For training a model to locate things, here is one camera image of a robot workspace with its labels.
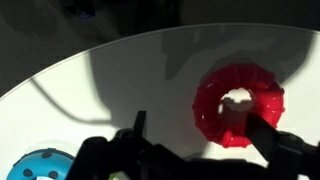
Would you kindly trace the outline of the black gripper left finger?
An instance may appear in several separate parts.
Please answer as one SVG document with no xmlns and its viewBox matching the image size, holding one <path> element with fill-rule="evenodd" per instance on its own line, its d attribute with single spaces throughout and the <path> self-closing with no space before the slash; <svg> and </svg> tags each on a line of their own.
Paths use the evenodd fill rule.
<svg viewBox="0 0 320 180">
<path fill-rule="evenodd" d="M 133 125 L 133 131 L 142 137 L 144 137 L 146 115 L 146 111 L 138 111 Z"/>
</svg>

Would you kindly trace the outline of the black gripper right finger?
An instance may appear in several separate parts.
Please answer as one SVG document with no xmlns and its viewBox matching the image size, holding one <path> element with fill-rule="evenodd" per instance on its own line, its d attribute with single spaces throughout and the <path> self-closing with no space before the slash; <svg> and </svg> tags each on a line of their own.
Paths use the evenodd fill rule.
<svg viewBox="0 0 320 180">
<path fill-rule="evenodd" d="M 275 160 L 281 134 L 266 120 L 249 113 L 245 125 L 245 137 L 271 166 Z"/>
</svg>

